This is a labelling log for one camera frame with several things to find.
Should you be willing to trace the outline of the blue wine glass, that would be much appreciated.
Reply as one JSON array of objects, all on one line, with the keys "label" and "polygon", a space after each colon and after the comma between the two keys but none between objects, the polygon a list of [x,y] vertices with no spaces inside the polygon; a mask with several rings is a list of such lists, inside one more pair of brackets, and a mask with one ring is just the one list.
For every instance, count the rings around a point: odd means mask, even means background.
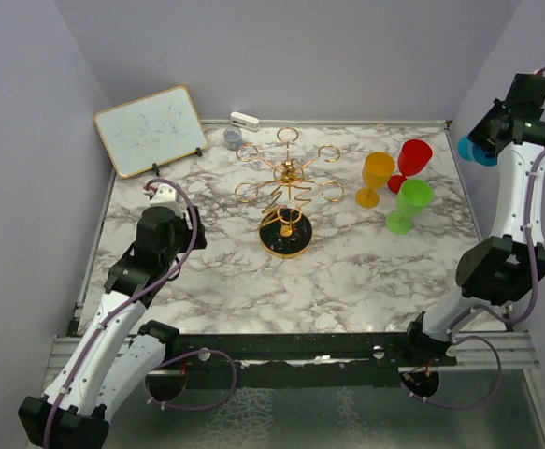
[{"label": "blue wine glass", "polygon": [[468,162],[475,162],[484,167],[494,167],[497,165],[497,158],[488,157],[480,146],[469,139],[468,135],[460,138],[457,143],[457,151],[459,156]]}]

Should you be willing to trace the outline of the red wine glass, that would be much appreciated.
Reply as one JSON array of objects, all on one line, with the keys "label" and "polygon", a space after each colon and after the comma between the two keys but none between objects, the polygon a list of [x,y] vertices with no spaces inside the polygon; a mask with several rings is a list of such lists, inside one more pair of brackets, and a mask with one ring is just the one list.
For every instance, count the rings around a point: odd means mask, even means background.
[{"label": "red wine glass", "polygon": [[429,144],[420,139],[410,139],[401,148],[397,158],[398,173],[394,174],[387,183],[388,189],[397,194],[402,184],[410,177],[420,173],[433,157],[433,150]]}]

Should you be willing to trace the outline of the green wine glass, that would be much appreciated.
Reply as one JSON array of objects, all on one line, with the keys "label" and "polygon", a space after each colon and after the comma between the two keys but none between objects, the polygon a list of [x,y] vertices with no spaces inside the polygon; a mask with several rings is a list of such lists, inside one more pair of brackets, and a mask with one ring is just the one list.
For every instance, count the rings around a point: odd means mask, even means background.
[{"label": "green wine glass", "polygon": [[412,228],[412,219],[431,203],[434,192],[423,180],[404,181],[396,197],[396,210],[386,216],[385,226],[396,235],[405,235]]}]

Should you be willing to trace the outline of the yellow wine glass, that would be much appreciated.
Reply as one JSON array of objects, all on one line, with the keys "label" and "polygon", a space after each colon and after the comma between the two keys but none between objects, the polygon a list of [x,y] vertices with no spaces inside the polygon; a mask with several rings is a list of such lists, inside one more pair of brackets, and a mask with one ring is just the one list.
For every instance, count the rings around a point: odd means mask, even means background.
[{"label": "yellow wine glass", "polygon": [[385,152],[372,152],[364,162],[362,179],[364,187],[355,194],[356,203],[366,209],[379,205],[379,189],[387,184],[394,173],[394,158]]}]

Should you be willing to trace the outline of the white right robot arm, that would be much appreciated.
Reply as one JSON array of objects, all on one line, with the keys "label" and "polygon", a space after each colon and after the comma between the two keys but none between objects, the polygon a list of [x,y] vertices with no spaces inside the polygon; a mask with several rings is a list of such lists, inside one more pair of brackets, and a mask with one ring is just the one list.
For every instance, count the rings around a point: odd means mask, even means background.
[{"label": "white right robot arm", "polygon": [[480,313],[504,322],[498,308],[533,296],[545,276],[544,105],[543,71],[518,74],[506,97],[460,139],[463,159],[498,169],[495,220],[489,236],[461,257],[453,294],[409,323],[402,354],[411,365],[446,355],[454,334]]}]

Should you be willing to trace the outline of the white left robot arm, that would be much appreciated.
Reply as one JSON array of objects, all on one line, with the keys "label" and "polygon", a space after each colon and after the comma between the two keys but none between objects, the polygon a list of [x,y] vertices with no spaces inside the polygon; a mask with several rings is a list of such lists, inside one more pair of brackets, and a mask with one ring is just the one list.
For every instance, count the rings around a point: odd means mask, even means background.
[{"label": "white left robot arm", "polygon": [[169,369],[179,346],[167,337],[139,336],[119,353],[127,335],[191,251],[205,248],[199,209],[146,208],[136,238],[109,269],[96,313],[54,381],[18,410],[30,443],[43,448],[100,448],[114,414],[154,367]]}]

